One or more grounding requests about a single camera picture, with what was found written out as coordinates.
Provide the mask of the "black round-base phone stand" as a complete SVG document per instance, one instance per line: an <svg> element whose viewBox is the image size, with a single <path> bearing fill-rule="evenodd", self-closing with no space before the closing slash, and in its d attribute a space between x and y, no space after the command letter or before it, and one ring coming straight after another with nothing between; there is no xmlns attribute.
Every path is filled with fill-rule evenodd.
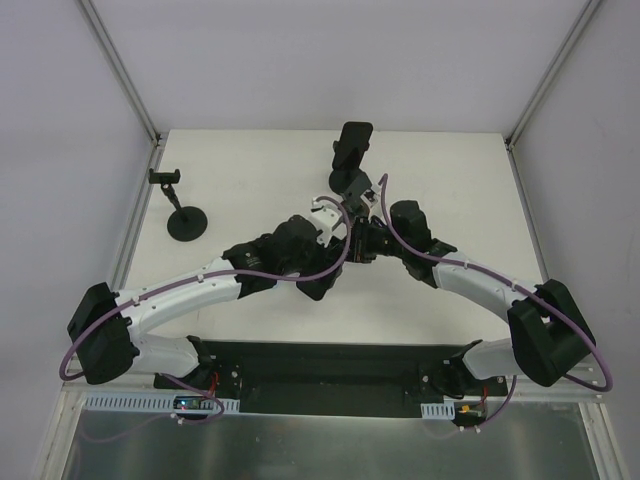
<svg viewBox="0 0 640 480"><path fill-rule="evenodd" d="M174 186L181 180L181 172L160 172L153 168L148 171L148 183L159 185L162 193L174 208L167 220L167 231L171 238L179 242L191 242L201 237L208 227L208 218L203 210L195 206L183 206Z"/></svg>

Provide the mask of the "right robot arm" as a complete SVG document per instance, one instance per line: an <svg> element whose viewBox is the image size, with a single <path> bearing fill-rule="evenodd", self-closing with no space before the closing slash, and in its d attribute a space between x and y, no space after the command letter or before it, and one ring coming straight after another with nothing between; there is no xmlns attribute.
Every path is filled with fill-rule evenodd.
<svg viewBox="0 0 640 480"><path fill-rule="evenodd" d="M389 212L361 206L351 213L352 263L379 256L402 262L415 280L485 308L509 328L506 339L475 340L443 361L431 377L443 394L473 394L486 379L523 375L550 387L560 379L582 384L572 370L596 350L596 341L569 289L557 280L522 285L479 265L432 236L417 202L399 201Z"/></svg>

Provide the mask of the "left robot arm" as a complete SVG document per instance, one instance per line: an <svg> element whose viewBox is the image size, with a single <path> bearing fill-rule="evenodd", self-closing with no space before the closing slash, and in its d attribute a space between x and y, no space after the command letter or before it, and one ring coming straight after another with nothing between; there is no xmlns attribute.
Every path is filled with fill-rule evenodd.
<svg viewBox="0 0 640 480"><path fill-rule="evenodd" d="M294 282L319 300L341 271L350 246L351 225L341 214L319 219L294 215L271 233L237 244L199 269L154 286L113 291L105 282L89 287L67 332L72 341L60 377L73 380L67 367L77 358L78 377L90 385L110 382L127 372L168 374L188 388L204 387L211 365L193 337L154 335L157 327L214 304L240 300Z"/></svg>

